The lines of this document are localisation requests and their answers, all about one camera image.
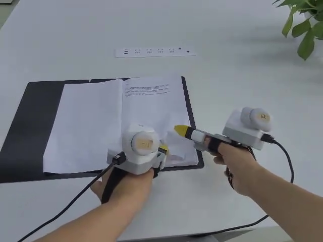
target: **left hand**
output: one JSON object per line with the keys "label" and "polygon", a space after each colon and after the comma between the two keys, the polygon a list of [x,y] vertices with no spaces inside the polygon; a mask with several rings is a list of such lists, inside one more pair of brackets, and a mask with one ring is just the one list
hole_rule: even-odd
{"label": "left hand", "polygon": [[[100,200],[112,170],[113,169],[104,174],[102,181],[96,181],[91,186],[91,190]],[[152,178],[153,169],[150,169],[148,172],[141,175],[126,175],[112,192],[110,201],[126,199],[130,200],[131,203],[137,203],[139,207],[142,207],[143,203],[148,199]]]}

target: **black cable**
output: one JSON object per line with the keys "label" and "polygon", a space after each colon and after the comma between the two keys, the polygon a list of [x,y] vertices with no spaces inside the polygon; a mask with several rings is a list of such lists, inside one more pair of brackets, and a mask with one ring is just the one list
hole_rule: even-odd
{"label": "black cable", "polygon": [[[272,136],[269,136],[269,135],[267,136],[266,135],[265,137],[261,138],[261,140],[263,140],[265,142],[268,142],[268,143],[271,143],[271,144],[278,145],[281,148],[281,150],[285,153],[285,155],[287,157],[288,165],[289,165],[289,168],[290,168],[290,171],[291,171],[290,183],[293,183],[294,182],[294,168],[293,168],[293,164],[292,164],[291,158],[290,158],[287,150],[279,142],[277,142],[276,140],[274,140],[274,138]],[[254,156],[254,153],[253,153],[252,149],[250,147],[248,147],[248,150],[252,154],[253,158],[255,159],[255,156]],[[252,226],[255,226],[255,225],[263,222],[268,217],[269,216],[266,215],[266,216],[263,216],[261,219],[255,221],[254,223],[245,224],[245,225],[241,225],[241,226],[237,226],[237,227],[232,227],[232,228],[226,228],[226,229],[222,229],[222,230],[215,231],[215,232],[210,232],[210,233],[197,234],[197,235],[193,235],[191,237],[204,237],[204,236],[209,236],[209,235],[215,235],[215,234],[219,234],[219,233],[234,231],[234,230],[237,230],[237,229],[252,227]]]}
{"label": "black cable", "polygon": [[25,235],[24,237],[22,237],[20,240],[18,240],[18,242],[22,242],[24,241],[26,238],[28,238],[29,236],[33,235],[34,233],[36,233],[37,231],[39,231],[40,229],[44,228],[46,225],[54,222],[56,219],[58,219],[60,216],[62,216],[75,202],[76,200],[79,199],[79,197],[81,195],[83,195],[86,190],[88,190],[90,188],[90,186],[92,186],[97,180],[99,180],[104,174],[106,174],[106,172],[108,170],[110,170],[113,166],[115,165],[115,163],[111,163],[106,169],[104,169],[101,173],[99,173],[88,185],[86,185],[86,187],[78,194],[76,195],[75,198],[73,198],[73,200],[61,211],[59,212],[55,217],[51,218],[50,220],[48,220],[47,222],[43,223],[41,226],[37,227],[36,229],[34,229],[33,231],[31,231],[30,233],[28,233],[27,235]]}
{"label": "black cable", "polygon": [[[269,135],[264,135],[264,137],[262,137],[261,140],[263,140],[265,142],[268,142],[268,143],[271,143],[271,144],[276,144],[276,145],[278,145],[283,150],[283,152],[285,153],[285,155],[287,157],[288,165],[289,165],[289,168],[290,168],[290,171],[291,171],[291,180],[290,180],[290,183],[293,183],[294,182],[294,168],[293,168],[293,164],[292,164],[291,158],[290,158],[287,150],[279,142],[277,142],[276,140],[274,140],[273,137],[271,137]],[[253,150],[250,147],[248,147],[248,150],[252,154],[253,158],[256,159],[255,158],[255,155],[253,153]],[[20,240],[18,240],[18,242],[24,241],[26,238],[28,238],[29,236],[33,235],[34,233],[36,233],[37,231],[39,231],[40,229],[42,229],[46,225],[52,223],[53,221],[55,221],[56,219],[58,219],[61,215],[63,215],[76,202],[76,200],[79,199],[79,197],[81,195],[83,195],[86,192],[86,190],[88,190],[108,170],[110,170],[115,164],[121,164],[122,162],[124,162],[124,160],[121,161],[118,156],[119,156],[119,154],[117,156],[115,156],[115,158],[113,159],[114,162],[111,163],[100,174],[98,174],[78,195],[76,195],[76,197],[61,212],[59,212],[55,217],[53,217],[52,219],[50,219],[47,222],[43,223],[41,226],[37,227],[36,229],[34,229],[33,231],[31,231],[27,235],[25,235],[23,238],[21,238]],[[214,234],[219,234],[219,233],[223,233],[223,232],[234,231],[234,230],[237,230],[237,229],[252,227],[252,226],[255,226],[255,225],[263,222],[268,217],[269,216],[266,215],[266,216],[262,217],[261,219],[259,219],[258,221],[254,222],[254,223],[250,223],[250,224],[246,224],[246,225],[241,225],[241,226],[237,226],[237,227],[232,227],[232,228],[227,228],[227,229],[223,229],[223,230],[219,230],[219,231],[215,231],[215,232],[210,232],[210,233],[203,233],[203,234],[193,235],[192,237],[204,237],[204,236],[208,236],[208,235],[214,235]]]}

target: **power outlet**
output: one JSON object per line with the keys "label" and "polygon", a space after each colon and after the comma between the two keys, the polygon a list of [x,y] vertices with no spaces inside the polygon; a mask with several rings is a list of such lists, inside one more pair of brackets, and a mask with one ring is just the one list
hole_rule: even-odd
{"label": "power outlet", "polygon": [[117,58],[127,57],[162,57],[162,56],[196,56],[189,47],[138,47],[116,49]]}

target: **yellow cap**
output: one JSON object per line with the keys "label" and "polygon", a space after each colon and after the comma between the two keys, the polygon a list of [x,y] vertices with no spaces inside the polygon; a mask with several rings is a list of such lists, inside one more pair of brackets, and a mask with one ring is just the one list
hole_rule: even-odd
{"label": "yellow cap", "polygon": [[187,125],[175,125],[174,130],[182,137],[185,137],[187,129],[189,127]]}

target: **round white knob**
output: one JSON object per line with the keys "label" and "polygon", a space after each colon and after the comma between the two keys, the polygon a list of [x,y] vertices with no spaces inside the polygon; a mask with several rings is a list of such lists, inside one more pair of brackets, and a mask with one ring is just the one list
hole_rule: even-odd
{"label": "round white knob", "polygon": [[271,116],[262,108],[245,107],[241,111],[240,120],[249,128],[269,132],[272,129]]}
{"label": "round white knob", "polygon": [[157,151],[159,138],[156,132],[141,131],[134,135],[131,147],[138,155],[148,155]]}

